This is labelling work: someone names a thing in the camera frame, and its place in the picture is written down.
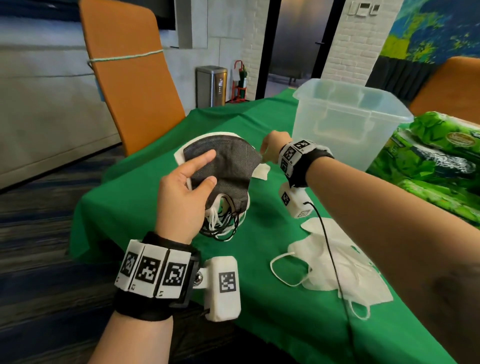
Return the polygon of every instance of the black door frame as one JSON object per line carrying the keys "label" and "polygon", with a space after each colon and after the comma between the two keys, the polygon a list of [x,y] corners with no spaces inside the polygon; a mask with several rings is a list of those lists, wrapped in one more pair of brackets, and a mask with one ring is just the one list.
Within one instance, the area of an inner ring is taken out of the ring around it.
{"label": "black door frame", "polygon": [[[327,62],[328,53],[332,46],[333,37],[338,26],[338,21],[342,15],[343,7],[346,0],[334,0],[330,15],[325,27],[322,44],[318,50],[317,59],[312,70],[312,78],[320,78]],[[268,7],[267,24],[265,27],[264,47],[262,49],[262,59],[260,60],[260,69],[258,71],[257,92],[255,100],[265,97],[265,89],[268,80],[268,69],[272,61],[273,44],[275,42],[276,26],[278,24],[278,16],[280,15],[281,0],[270,0]]]}

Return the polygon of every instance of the television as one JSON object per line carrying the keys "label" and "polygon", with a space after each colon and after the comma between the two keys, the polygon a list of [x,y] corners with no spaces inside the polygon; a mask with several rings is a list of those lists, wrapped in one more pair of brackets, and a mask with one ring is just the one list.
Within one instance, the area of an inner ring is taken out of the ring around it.
{"label": "television", "polygon": [[[0,16],[79,22],[79,0],[0,0]],[[175,0],[119,0],[150,9],[159,29],[175,30]]]}

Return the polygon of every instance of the striped carpet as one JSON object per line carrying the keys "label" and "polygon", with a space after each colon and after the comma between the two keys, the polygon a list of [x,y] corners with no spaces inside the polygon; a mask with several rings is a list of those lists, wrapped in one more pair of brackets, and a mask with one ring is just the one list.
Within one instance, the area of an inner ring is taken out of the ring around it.
{"label": "striped carpet", "polygon": [[[122,158],[117,146],[0,191],[0,363],[88,361],[112,313],[118,263],[69,259],[70,226],[80,197]],[[174,316],[171,362],[224,363],[234,356],[232,362],[295,363],[230,321],[207,321],[202,311],[191,303]]]}

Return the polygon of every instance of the door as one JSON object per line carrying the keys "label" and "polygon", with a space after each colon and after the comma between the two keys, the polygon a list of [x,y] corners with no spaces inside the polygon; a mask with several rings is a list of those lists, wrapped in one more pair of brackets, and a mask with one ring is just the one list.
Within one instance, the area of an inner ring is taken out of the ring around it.
{"label": "door", "polygon": [[320,77],[345,0],[270,2],[256,99]]}

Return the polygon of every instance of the clear plastic container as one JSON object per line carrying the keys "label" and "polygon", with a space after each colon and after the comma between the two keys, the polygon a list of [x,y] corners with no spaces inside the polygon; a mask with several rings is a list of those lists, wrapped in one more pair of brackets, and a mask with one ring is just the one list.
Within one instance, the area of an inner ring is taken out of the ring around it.
{"label": "clear plastic container", "polygon": [[365,171],[412,113],[390,92],[341,81],[311,79],[298,88],[292,138],[312,140],[334,157]]}

